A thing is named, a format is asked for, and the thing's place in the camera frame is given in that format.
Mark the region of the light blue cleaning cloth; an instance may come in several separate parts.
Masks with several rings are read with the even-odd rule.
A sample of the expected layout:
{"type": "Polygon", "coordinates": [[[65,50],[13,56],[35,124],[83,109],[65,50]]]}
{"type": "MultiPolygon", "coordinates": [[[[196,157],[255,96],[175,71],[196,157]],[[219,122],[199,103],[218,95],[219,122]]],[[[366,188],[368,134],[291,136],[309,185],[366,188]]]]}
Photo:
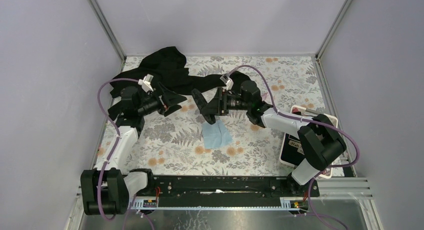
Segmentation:
{"type": "Polygon", "coordinates": [[[202,136],[205,149],[217,149],[233,142],[222,120],[217,120],[214,124],[203,123],[202,136]]]}

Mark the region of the pink transparent sunglasses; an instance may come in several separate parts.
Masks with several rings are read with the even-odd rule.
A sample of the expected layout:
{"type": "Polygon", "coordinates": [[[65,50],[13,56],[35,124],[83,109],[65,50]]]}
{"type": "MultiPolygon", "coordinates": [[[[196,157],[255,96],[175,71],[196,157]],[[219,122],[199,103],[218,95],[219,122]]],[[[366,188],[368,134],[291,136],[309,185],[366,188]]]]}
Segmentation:
{"type": "Polygon", "coordinates": [[[268,99],[269,99],[269,94],[268,94],[268,93],[264,93],[264,94],[262,94],[262,95],[261,95],[261,99],[262,99],[262,101],[267,102],[267,101],[268,101],[268,99]]]}

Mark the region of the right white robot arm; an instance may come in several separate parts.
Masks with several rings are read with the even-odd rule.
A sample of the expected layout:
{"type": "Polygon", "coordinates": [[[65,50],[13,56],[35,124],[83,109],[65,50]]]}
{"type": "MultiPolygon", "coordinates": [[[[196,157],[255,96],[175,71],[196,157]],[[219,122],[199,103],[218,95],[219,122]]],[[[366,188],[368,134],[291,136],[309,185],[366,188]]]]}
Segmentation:
{"type": "Polygon", "coordinates": [[[219,87],[210,102],[197,89],[191,95],[209,124],[216,122],[216,116],[227,115],[231,110],[244,110],[254,125],[280,130],[299,139],[304,159],[288,175],[286,186],[293,196],[301,195],[307,189],[307,183],[329,167],[347,148],[328,116],[319,114],[310,117],[279,112],[275,106],[262,100],[260,89],[254,81],[244,81],[240,93],[219,87]]]}

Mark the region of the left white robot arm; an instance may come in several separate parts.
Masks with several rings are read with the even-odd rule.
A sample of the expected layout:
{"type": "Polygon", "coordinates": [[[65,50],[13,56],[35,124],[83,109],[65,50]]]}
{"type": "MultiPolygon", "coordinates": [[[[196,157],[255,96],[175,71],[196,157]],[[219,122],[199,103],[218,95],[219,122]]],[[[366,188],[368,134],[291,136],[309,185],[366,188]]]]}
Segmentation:
{"type": "Polygon", "coordinates": [[[108,120],[116,130],[116,138],[103,158],[93,169],[80,176],[83,209],[86,215],[101,215],[112,220],[128,209],[130,197],[138,192],[144,196],[155,190],[150,170],[131,170],[123,173],[127,157],[139,140],[145,125],[145,116],[158,113],[168,116],[181,109],[186,97],[157,88],[139,80],[137,86],[123,88],[120,101],[108,110],[108,120]]]}

